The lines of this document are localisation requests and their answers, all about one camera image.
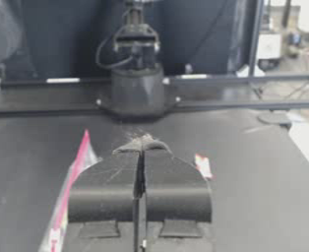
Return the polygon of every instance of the pink object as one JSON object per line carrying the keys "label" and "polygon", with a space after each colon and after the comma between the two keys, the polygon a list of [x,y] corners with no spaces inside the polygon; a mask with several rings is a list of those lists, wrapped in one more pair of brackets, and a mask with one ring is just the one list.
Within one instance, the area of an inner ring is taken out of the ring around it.
{"label": "pink object", "polygon": [[211,166],[210,166],[209,157],[203,157],[199,154],[195,154],[194,161],[195,161],[195,168],[201,172],[202,176],[205,178],[213,179],[214,176],[211,173]]}
{"label": "pink object", "polygon": [[62,199],[62,203],[60,203],[60,210],[56,216],[56,221],[55,221],[55,227],[54,229],[60,229],[62,228],[62,222],[63,222],[63,218],[67,212],[67,206],[68,206],[68,198],[70,198],[70,192],[71,192],[71,188],[72,185],[82,173],[82,169],[83,169],[83,165],[84,165],[84,159],[86,159],[86,153],[88,151],[88,147],[91,145],[91,136],[90,136],[90,132],[88,130],[86,130],[86,135],[82,141],[82,145],[79,148],[79,153],[75,159],[75,163],[74,163],[74,169],[72,169],[72,173],[70,175],[70,180],[68,183],[66,185],[66,189],[64,189],[64,195],[63,195],[63,199]]}

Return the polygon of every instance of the black cable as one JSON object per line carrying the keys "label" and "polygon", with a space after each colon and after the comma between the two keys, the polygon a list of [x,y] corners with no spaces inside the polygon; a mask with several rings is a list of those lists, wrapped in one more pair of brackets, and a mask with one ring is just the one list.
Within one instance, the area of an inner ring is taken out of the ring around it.
{"label": "black cable", "polygon": [[110,40],[112,39],[114,36],[106,38],[106,40],[100,43],[99,47],[98,47],[98,51],[96,51],[96,64],[99,67],[102,67],[103,69],[111,70],[114,68],[122,67],[126,64],[128,64],[132,61],[132,56],[127,57],[126,59],[118,61],[116,63],[112,64],[106,64],[102,62],[102,52],[103,49],[107,45],[107,43],[110,42]]}
{"label": "black cable", "polygon": [[[127,14],[130,13],[132,9],[128,9],[126,10],[126,12],[123,13],[122,15],[122,21],[124,22],[124,18],[127,16]],[[112,64],[106,64],[102,62],[102,53],[103,53],[103,49],[104,47],[107,46],[107,43],[111,41],[111,39],[115,37],[118,31],[119,31],[120,28],[116,29],[116,32],[103,40],[103,42],[100,43],[99,47],[98,47],[98,50],[96,50],[96,64],[100,68],[106,69],[106,70],[112,70],[114,68],[118,68],[118,67],[122,67],[124,66],[126,64],[128,64],[134,57],[132,56],[128,56],[126,59],[118,61],[116,63],[112,63]]]}
{"label": "black cable", "polygon": [[225,14],[225,10],[226,10],[226,7],[229,6],[229,2],[230,2],[230,0],[226,0],[223,2],[222,6],[221,6],[221,9],[219,9],[219,11],[217,13],[217,16],[215,16],[215,18],[214,18],[214,20],[213,20],[213,22],[211,22],[211,24],[209,26],[209,29],[207,29],[203,37],[202,37],[202,40],[199,41],[199,43],[198,43],[198,45],[197,45],[197,47],[194,49],[194,52],[193,52],[193,54],[191,54],[191,56],[189,58],[187,64],[191,64],[193,59],[197,57],[197,55],[199,53],[199,50],[203,47],[203,44],[209,41],[210,37],[213,36],[213,34],[214,34],[214,28],[217,27],[218,22],[219,22],[223,14]]}

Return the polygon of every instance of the plastic bag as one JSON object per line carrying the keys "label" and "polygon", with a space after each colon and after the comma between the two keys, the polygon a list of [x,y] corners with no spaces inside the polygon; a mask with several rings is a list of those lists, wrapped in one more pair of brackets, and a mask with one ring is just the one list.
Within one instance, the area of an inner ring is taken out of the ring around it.
{"label": "plastic bag", "polygon": [[68,169],[66,182],[62,188],[60,196],[56,203],[54,216],[50,222],[50,227],[44,236],[39,252],[60,252],[63,248],[66,229],[68,225],[67,211],[68,199],[72,185],[80,175],[92,165],[102,162],[103,159],[96,156],[92,145],[90,132],[86,131],[82,145],[78,152],[78,157]]}

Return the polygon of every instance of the metal pole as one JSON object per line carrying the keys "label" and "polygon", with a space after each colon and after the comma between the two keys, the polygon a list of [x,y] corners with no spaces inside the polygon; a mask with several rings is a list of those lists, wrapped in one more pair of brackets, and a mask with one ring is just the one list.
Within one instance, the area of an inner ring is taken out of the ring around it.
{"label": "metal pole", "polygon": [[284,28],[288,28],[289,17],[290,17],[290,10],[292,10],[292,0],[286,0],[286,2],[285,2],[285,11],[284,11],[284,18],[282,18],[282,27]]}
{"label": "metal pole", "polygon": [[258,57],[260,36],[261,36],[261,30],[262,30],[262,25],[264,25],[264,15],[265,15],[265,0],[258,0],[253,44],[251,44],[251,51],[250,51],[250,77],[254,77],[255,75],[255,65],[257,65],[257,57]]}

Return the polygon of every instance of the metal bar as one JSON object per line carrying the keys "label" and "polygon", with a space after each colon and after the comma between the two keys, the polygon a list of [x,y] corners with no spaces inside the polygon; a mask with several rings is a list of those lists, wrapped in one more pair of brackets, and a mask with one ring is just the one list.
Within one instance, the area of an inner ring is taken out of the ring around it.
{"label": "metal bar", "polygon": [[86,84],[96,84],[103,85],[110,83],[110,78],[58,78],[58,79],[31,79],[31,80],[4,80],[1,83],[1,87],[16,87],[16,86],[32,86],[32,85],[86,85]]}
{"label": "metal bar", "polygon": [[288,28],[289,18],[290,18],[290,11],[292,11],[292,0],[286,0],[285,2],[285,10],[284,10],[284,17],[282,17],[282,27]]}
{"label": "metal bar", "polygon": [[260,36],[261,36],[261,30],[262,30],[262,25],[264,25],[264,14],[265,14],[265,0],[258,0],[253,44],[251,44],[251,51],[250,51],[250,77],[254,77],[255,75]]}
{"label": "metal bar", "polygon": [[290,110],[309,109],[309,100],[250,100],[182,102],[174,112],[198,112],[221,109]]}
{"label": "metal bar", "polygon": [[265,77],[230,77],[230,76],[203,76],[202,78],[186,78],[185,76],[177,76],[169,78],[171,85],[235,85],[249,83],[266,83],[266,82],[301,82],[309,81],[309,75],[278,75]]}
{"label": "metal bar", "polygon": [[[43,80],[23,80],[23,81],[4,81],[1,84],[3,88],[8,87],[56,87],[56,86],[80,86],[80,85],[106,85],[112,82],[108,78],[88,78],[80,79],[80,82],[52,82],[54,79]],[[300,82],[309,81],[309,75],[277,75],[277,76],[264,76],[264,77],[242,77],[235,76],[210,76],[210,75],[183,75],[167,77],[165,82],[171,85],[218,85],[218,84],[247,84],[247,83],[266,83],[266,82]]]}

